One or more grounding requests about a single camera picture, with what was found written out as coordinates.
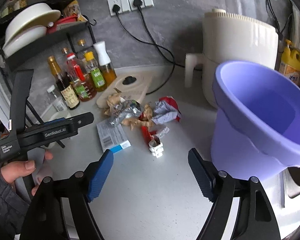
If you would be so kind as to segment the person's left hand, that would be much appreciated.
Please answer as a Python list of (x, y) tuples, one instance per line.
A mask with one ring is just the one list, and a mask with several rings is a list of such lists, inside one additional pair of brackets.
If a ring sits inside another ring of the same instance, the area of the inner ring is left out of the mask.
[[(37, 184), (31, 190), (32, 196), (36, 194), (36, 191), (38, 190), (38, 187), (44, 179), (44, 177), (52, 176), (52, 170), (48, 163), (48, 161), (52, 159), (53, 154), (46, 150), (44, 154), (43, 166), (35, 176), (35, 181), (37, 182)], [(2, 167), (0, 168), (0, 172), (4, 181), (6, 181), (6, 183), (11, 186), (14, 192), (16, 192), (15, 181), (20, 177), (26, 177), (31, 175), (35, 171), (36, 164), (34, 160), (13, 161), (6, 165), (2, 165)]]

